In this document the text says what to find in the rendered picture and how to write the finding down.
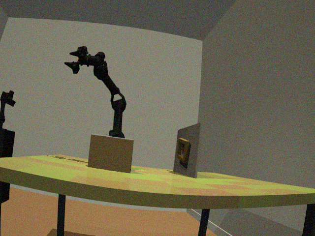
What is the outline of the brown rectangular picture frame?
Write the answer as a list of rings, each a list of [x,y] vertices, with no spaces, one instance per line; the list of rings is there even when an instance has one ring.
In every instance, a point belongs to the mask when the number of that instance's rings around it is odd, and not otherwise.
[[[188,162],[190,141],[179,138],[177,147],[177,158],[183,163]]]

